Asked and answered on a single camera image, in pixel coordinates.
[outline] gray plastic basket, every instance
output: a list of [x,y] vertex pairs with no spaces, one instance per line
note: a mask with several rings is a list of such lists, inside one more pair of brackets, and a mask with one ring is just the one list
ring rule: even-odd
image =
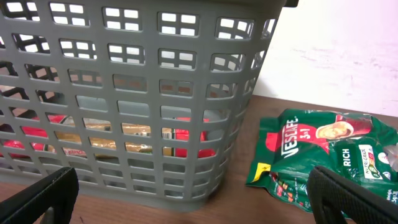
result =
[[[285,0],[1,4],[0,139],[24,148],[0,145],[2,182],[31,184],[72,166],[83,194],[180,211],[205,203],[228,166]],[[75,126],[51,123],[49,114],[72,116]],[[87,129],[83,118],[109,121],[111,131]],[[150,126],[151,136],[124,134],[121,123]],[[25,134],[27,126],[48,137]],[[164,139],[162,128],[188,130],[189,140]],[[90,138],[111,139],[117,150]],[[150,145],[152,154],[127,152],[126,142]],[[163,147],[187,149],[187,157],[164,156]],[[216,155],[198,158],[201,149]]]

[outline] coffee cup image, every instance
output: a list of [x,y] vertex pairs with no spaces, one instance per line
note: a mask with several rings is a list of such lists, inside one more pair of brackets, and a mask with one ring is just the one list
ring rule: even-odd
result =
[[354,127],[346,121],[321,126],[317,129],[316,137],[324,139],[340,139],[352,136]]

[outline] white wall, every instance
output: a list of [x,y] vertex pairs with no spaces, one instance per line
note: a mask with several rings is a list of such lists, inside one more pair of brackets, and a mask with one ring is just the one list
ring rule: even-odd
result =
[[398,0],[283,9],[254,94],[398,116]]

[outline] rectangular hole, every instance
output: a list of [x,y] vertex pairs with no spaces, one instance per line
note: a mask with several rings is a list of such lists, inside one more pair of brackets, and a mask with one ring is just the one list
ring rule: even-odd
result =
[[29,97],[27,96],[25,89],[21,87],[0,85],[0,93],[2,94],[3,97],[29,100]]
[[0,139],[0,146],[12,147],[16,149],[25,149],[22,142],[13,139]]
[[176,192],[174,190],[165,190],[164,195],[166,197],[173,197],[173,198],[182,198],[182,192]]
[[251,38],[254,20],[218,18],[216,37],[219,39],[248,40]]
[[57,113],[49,113],[45,112],[47,119],[49,119],[50,123],[53,124],[66,124],[69,126],[74,126],[75,121],[73,120],[72,116],[67,116],[64,114],[57,114]]
[[2,13],[11,19],[40,21],[34,2],[7,2],[0,3]]
[[193,83],[175,80],[160,80],[159,90],[161,94],[192,97]]
[[111,139],[103,139],[103,138],[96,138],[96,137],[89,137],[90,144],[93,147],[100,147],[105,149],[116,149],[115,141]]
[[126,189],[126,184],[125,183],[120,183],[120,182],[110,181],[110,180],[104,180],[104,184],[107,187],[117,187],[117,188],[120,188],[120,189]]
[[136,136],[150,136],[150,126],[141,124],[122,123],[122,132],[124,134],[132,134]]
[[35,118],[37,117],[37,114],[34,110],[29,110],[29,109],[25,109],[25,108],[9,108],[12,115],[14,115],[15,117],[18,118]]
[[108,53],[113,62],[145,64],[145,50],[142,46],[108,44]]
[[140,185],[133,185],[132,187],[134,188],[135,191],[138,191],[138,192],[144,192],[144,193],[148,193],[148,194],[156,194],[156,189],[153,187],[144,187],[144,186],[140,186]]
[[163,164],[163,171],[185,173],[185,166],[176,164]]
[[163,156],[174,156],[174,149],[172,147],[162,147]]
[[102,167],[99,167],[99,172],[100,174],[103,175],[111,175],[111,176],[115,176],[115,177],[123,177],[123,173],[120,170],[112,170],[112,169],[105,169]]
[[32,159],[30,158],[30,156],[26,156],[26,155],[18,154],[18,153],[9,153],[9,155],[11,156],[12,159],[14,159],[16,161],[33,162]]
[[243,122],[242,119],[240,119],[239,121],[235,121],[235,122],[234,122],[234,125],[233,125],[233,127],[232,127],[232,131],[231,131],[231,134],[234,134],[236,131],[239,130],[239,128],[240,128],[241,125],[242,125],[242,122]]
[[44,129],[41,129],[41,128],[35,128],[35,127],[29,127],[29,126],[21,126],[21,130],[26,135],[39,136],[39,137],[47,138],[47,133],[45,132]]
[[144,174],[131,174],[131,179],[133,180],[143,180],[143,181],[148,181],[148,182],[155,182],[155,176],[153,175],[144,175]]
[[58,105],[65,105],[65,96],[63,93],[52,91],[36,90],[37,97],[43,103],[53,103]]
[[147,91],[147,80],[144,77],[114,74],[113,84],[118,90]]
[[14,69],[14,65],[11,62],[0,61],[0,75],[10,75],[10,76],[18,76],[18,73]]
[[162,128],[162,138],[174,139],[174,130],[172,128]]
[[193,186],[199,186],[203,184],[208,184],[209,183],[209,178],[201,178],[193,181]]
[[40,171],[36,168],[33,167],[26,167],[26,166],[18,166],[18,168],[22,171],[22,172],[30,172],[30,173],[34,173],[34,174],[39,174]]
[[68,74],[74,85],[102,86],[102,78],[98,72],[68,69]]
[[65,153],[65,155],[67,155],[67,156],[86,157],[86,152],[83,150],[70,149],[70,148],[66,148],[66,147],[63,147],[62,150]]
[[158,31],[163,34],[199,35],[199,16],[171,12],[158,12]]
[[59,141],[68,141],[68,142],[75,142],[81,144],[81,139],[78,134],[66,133],[63,131],[54,131],[54,133]]
[[201,197],[201,196],[204,196],[205,194],[206,194],[206,190],[205,189],[198,190],[198,191],[192,192],[192,198]]
[[146,169],[154,168],[154,163],[151,161],[142,161],[139,159],[128,159],[127,163],[131,167],[146,168]]
[[206,97],[209,98],[232,98],[237,91],[237,84],[209,84]]
[[213,164],[205,164],[195,167],[195,173],[208,172],[213,169]]
[[83,123],[87,129],[97,131],[112,131],[111,122],[94,119],[94,118],[83,118]]
[[174,179],[174,178],[163,178],[164,184],[176,185],[176,186],[184,186],[184,180]]
[[264,28],[262,30],[262,39],[270,39],[274,33],[275,19],[268,19],[264,23]]
[[136,144],[133,142],[125,142],[124,143],[127,152],[140,152],[152,154],[152,146],[146,144]]
[[186,50],[159,49],[159,65],[193,70],[196,67],[196,55],[196,52]]
[[90,176],[87,176],[87,175],[78,174],[78,175],[77,175],[77,178],[78,178],[78,180],[79,180],[80,182],[88,182],[88,183],[97,184],[97,180],[96,180],[94,177],[90,177]]
[[220,167],[223,166],[227,161],[228,161],[228,158],[227,158],[225,155],[223,155],[223,158],[222,158],[221,161],[220,161]]
[[53,154],[56,154],[56,150],[54,146],[50,144],[42,144],[42,143],[36,143],[36,142],[31,142],[30,145],[36,150],[36,151],[45,151],[45,152],[51,152]]
[[175,106],[160,106],[160,115],[163,119],[189,122],[191,118],[191,109]]
[[96,59],[95,44],[90,40],[60,39],[60,46],[66,57]]
[[73,168],[76,168],[76,169],[88,170],[88,171],[91,171],[91,172],[93,171],[93,169],[89,165],[82,164],[80,162],[71,162],[71,161],[69,161],[69,165],[71,167],[73,167]]
[[211,131],[202,131],[200,134],[200,141],[217,141],[220,140],[224,136],[224,130],[211,130]]
[[254,55],[253,61],[251,63],[251,69],[262,67],[262,63],[264,62],[264,58],[265,58],[264,54],[265,54],[265,50],[257,52]]
[[256,78],[252,78],[252,79],[246,81],[246,83],[244,85],[244,93],[253,92],[255,85],[256,85]]
[[149,117],[149,106],[146,103],[118,100],[118,109],[121,114]]
[[225,121],[228,119],[231,114],[231,110],[229,109],[218,109],[218,110],[205,110],[203,112],[203,121],[204,122],[217,122],[217,121]]
[[112,164],[120,164],[119,158],[116,156],[104,155],[104,154],[94,154],[97,161],[107,162]]
[[15,133],[13,128],[9,124],[0,124],[0,132]]
[[233,72],[242,70],[244,54],[213,54],[210,70],[213,72]]
[[33,79],[60,82],[57,69],[54,67],[25,64],[26,72]]
[[53,164],[53,165],[62,166],[61,161],[59,161],[58,159],[53,159],[53,158],[49,158],[49,157],[39,157],[39,161],[42,164]]
[[50,49],[45,37],[37,35],[12,34],[18,50],[31,53],[49,54]]
[[50,10],[56,24],[90,26],[84,5],[51,2]]
[[95,111],[108,111],[105,99],[90,96],[76,96],[79,108]]

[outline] gold packet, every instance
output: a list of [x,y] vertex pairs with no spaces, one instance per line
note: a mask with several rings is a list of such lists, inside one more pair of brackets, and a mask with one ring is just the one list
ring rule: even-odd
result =
[[[84,124],[87,129],[95,129],[101,131],[111,131],[111,123],[109,121],[102,121],[98,119],[91,118],[83,118]],[[74,126],[74,120],[72,117],[66,117],[62,124],[68,124],[70,126]],[[132,135],[140,135],[140,136],[150,136],[150,127],[146,125],[140,124],[122,124],[122,130],[124,134],[132,134]],[[81,139],[79,135],[72,133],[56,133],[57,138],[59,140],[70,141],[70,142],[78,142],[81,143]],[[163,128],[162,129],[163,136],[172,136],[171,128]],[[110,139],[101,139],[101,138],[93,138],[90,137],[90,143],[95,147],[103,147],[111,150],[116,150],[116,143]],[[146,144],[134,144],[132,142],[125,142],[126,150],[128,152],[141,152],[141,153],[149,153],[152,154],[152,146]],[[53,146],[47,146],[47,150],[50,152],[55,152]],[[86,152],[78,150],[78,149],[70,149],[63,148],[63,151],[66,155],[69,156],[86,156]],[[164,156],[172,156],[172,148],[164,147],[163,148]],[[107,155],[96,154],[96,157],[109,157]]]

